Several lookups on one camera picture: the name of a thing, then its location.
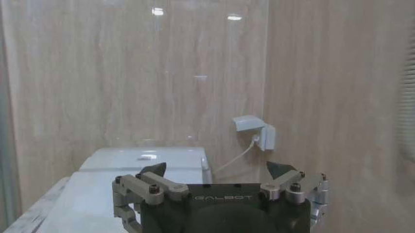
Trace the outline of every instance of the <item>screw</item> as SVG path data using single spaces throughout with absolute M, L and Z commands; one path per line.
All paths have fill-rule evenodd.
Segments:
M 152 184 L 148 188 L 150 194 L 158 194 L 160 192 L 160 187 L 156 184 Z
M 290 190 L 292 192 L 300 192 L 300 184 L 299 183 L 292 183 L 290 186 Z
M 115 178 L 115 183 L 120 183 L 122 182 L 122 176 L 118 176 L 116 178 Z

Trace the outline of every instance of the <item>white cable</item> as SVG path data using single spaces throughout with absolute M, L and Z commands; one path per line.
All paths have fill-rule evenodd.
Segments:
M 227 166 L 230 166 L 242 156 L 244 156 L 244 154 L 252 149 L 254 144 L 255 144 L 255 138 L 252 138 L 252 142 L 251 142 L 251 144 L 250 144 L 250 147 L 246 149 L 246 151 L 242 152 L 242 154 L 238 155 L 231 161 L 228 161 L 227 164 L 224 164 L 220 168 L 218 168 L 218 169 L 214 171 L 214 175 L 215 175 L 220 170 L 223 170 Z

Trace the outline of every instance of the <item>power cord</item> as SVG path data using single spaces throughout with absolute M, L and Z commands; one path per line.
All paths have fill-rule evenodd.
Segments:
M 227 166 L 230 166 L 238 159 L 240 159 L 242 156 L 246 155 L 246 153 L 248 153 L 248 151 L 252 149 L 252 147 L 254 147 L 254 145 L 255 145 L 255 142 L 256 142 L 258 140 L 259 140 L 259 136 L 255 135 L 255 136 L 252 137 L 252 141 L 251 141 L 250 147 L 246 149 L 246 151 L 242 152 L 242 154 L 238 155 L 231 161 L 228 161 L 222 167 L 219 167 L 219 168 L 214 171 L 214 173 L 212 173 L 214 175 L 215 175 L 219 171 L 222 171 Z

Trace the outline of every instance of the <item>white ceramic toilet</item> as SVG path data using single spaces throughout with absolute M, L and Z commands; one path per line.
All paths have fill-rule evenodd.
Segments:
M 174 182 L 211 183 L 203 148 L 100 149 L 71 176 L 39 232 L 126 232 L 120 218 L 114 217 L 112 180 L 120 175 L 135 175 L 146 166 L 163 162 L 167 163 L 164 177 Z

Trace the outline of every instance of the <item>toilet tank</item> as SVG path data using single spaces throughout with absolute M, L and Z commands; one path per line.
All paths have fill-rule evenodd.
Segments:
M 203 183 L 212 183 L 206 150 L 202 147 L 103 148 L 86 160 L 79 171 L 140 171 L 146 166 L 167 163 L 167 171 L 203 170 Z

